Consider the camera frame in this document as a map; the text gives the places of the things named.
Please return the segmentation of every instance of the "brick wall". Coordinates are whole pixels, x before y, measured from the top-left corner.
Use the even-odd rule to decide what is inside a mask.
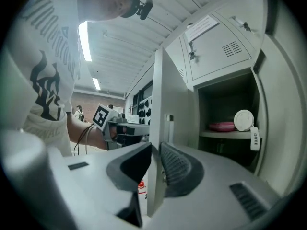
[[[72,94],[71,105],[73,113],[77,111],[76,106],[80,105],[86,121],[91,121],[93,119],[99,103],[105,106],[112,104],[114,106],[125,108],[124,100],[75,92]]]

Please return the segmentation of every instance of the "white tag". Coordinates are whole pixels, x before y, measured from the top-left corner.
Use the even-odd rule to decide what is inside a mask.
[[[216,20],[207,15],[205,18],[203,18],[201,21],[193,25],[185,32],[188,42],[190,43],[191,41],[193,41],[203,33],[209,31],[212,27],[216,26],[217,24],[218,22]]]
[[[260,136],[258,128],[253,126],[250,128],[251,139],[250,139],[250,149],[252,151],[259,151],[260,149]]]

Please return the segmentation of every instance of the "vent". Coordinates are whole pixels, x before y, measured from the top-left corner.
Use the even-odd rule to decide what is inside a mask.
[[[236,196],[251,220],[257,219],[266,212],[264,206],[242,183],[231,185],[230,190]]]
[[[179,73],[180,73],[181,77],[184,78],[183,69],[180,69]]]
[[[227,44],[222,47],[223,51],[225,52],[227,57],[233,56],[234,54],[242,52],[240,46],[236,41]]]

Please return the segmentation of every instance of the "black plastic part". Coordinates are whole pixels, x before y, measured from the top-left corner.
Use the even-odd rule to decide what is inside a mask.
[[[137,193],[138,184],[151,163],[151,155],[151,143],[146,142],[112,160],[106,167],[106,173],[117,189]]]
[[[139,228],[142,227],[141,211],[137,193],[133,193],[129,207],[121,210],[117,216],[134,226]]]
[[[262,216],[267,210],[260,203],[260,201],[246,188],[242,183],[233,184],[230,190],[233,192],[240,205],[243,207],[245,212],[248,214],[250,220],[255,220]]]
[[[148,111],[147,111],[147,113],[146,113],[146,116],[150,117],[151,113],[152,113],[152,109],[149,108]]]
[[[75,164],[68,165],[68,168],[72,171],[72,170],[79,169],[87,165],[88,163],[81,162],[81,163],[75,163]]]
[[[127,132],[126,132],[127,135],[134,136],[135,128],[126,127],[126,129],[127,129]]]
[[[145,2],[145,5],[144,7],[142,8],[141,10],[141,13],[140,13],[140,19],[143,21],[147,18],[150,10],[153,8],[153,1],[152,0],[147,0]]]
[[[119,126],[119,125],[117,125],[117,126],[116,126],[116,133],[117,133],[117,134],[124,134],[124,127],[125,127],[125,126]]]
[[[203,179],[201,162],[165,142],[161,143],[160,153],[167,183],[165,197],[188,195]]]
[[[142,136],[126,136],[118,135],[116,142],[122,144],[123,147],[130,146],[136,143],[140,143]]]

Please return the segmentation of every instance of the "ceiling light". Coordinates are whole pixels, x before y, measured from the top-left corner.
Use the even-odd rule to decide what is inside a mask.
[[[98,79],[93,78],[93,81],[94,81],[94,85],[95,85],[96,89],[97,89],[97,90],[100,90],[100,86],[99,86],[99,83],[98,83]]]
[[[92,61],[90,46],[88,44],[87,21],[79,25],[79,37],[85,60]]]

